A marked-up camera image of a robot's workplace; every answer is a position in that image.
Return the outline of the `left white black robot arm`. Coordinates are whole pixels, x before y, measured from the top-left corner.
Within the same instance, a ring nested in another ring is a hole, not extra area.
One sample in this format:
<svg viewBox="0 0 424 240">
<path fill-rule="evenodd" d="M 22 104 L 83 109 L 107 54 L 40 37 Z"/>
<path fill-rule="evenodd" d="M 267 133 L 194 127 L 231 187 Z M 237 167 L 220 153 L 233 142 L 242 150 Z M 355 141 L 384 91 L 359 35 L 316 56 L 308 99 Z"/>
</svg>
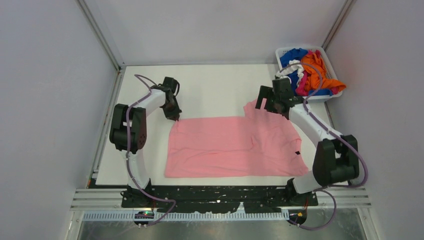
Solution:
<svg viewBox="0 0 424 240">
<path fill-rule="evenodd" d="M 160 84 L 147 86 L 147 94 L 136 102 L 116 104 L 109 131 L 109 140 L 123 155 L 128 175 L 126 190 L 121 192 L 123 208 L 148 208 L 160 201 L 154 197 L 151 178 L 146 169 L 143 148 L 147 142 L 147 118 L 162 109 L 167 120 L 179 121 L 181 109 L 177 102 L 180 83 L 165 77 Z"/>
</svg>

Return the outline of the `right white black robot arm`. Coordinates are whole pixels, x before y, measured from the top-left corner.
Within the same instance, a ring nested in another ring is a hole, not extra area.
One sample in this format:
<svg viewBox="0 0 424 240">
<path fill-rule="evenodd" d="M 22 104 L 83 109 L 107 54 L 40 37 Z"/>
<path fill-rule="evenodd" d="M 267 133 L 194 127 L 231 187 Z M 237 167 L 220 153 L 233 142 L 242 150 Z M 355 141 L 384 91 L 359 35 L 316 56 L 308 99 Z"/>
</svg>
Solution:
<svg viewBox="0 0 424 240">
<path fill-rule="evenodd" d="M 312 112 L 308 100 L 294 95 L 286 77 L 272 80 L 271 86 L 260 86 L 255 104 L 256 109 L 279 114 L 297 125 L 316 147 L 312 169 L 289 179 L 284 187 L 284 196 L 291 205 L 299 205 L 306 194 L 356 179 L 360 174 L 357 139 L 324 123 Z"/>
</svg>

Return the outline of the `light pink t shirt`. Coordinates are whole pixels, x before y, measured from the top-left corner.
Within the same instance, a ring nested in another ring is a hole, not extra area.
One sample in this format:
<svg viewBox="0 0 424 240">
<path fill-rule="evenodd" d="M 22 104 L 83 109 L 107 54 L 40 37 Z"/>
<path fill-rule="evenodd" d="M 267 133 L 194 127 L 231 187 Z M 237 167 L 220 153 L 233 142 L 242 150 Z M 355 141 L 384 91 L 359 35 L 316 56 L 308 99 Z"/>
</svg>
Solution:
<svg viewBox="0 0 424 240">
<path fill-rule="evenodd" d="M 248 102 L 244 116 L 177 121 L 168 139 L 167 178 L 297 177 L 308 172 L 301 137 L 284 116 Z"/>
</svg>

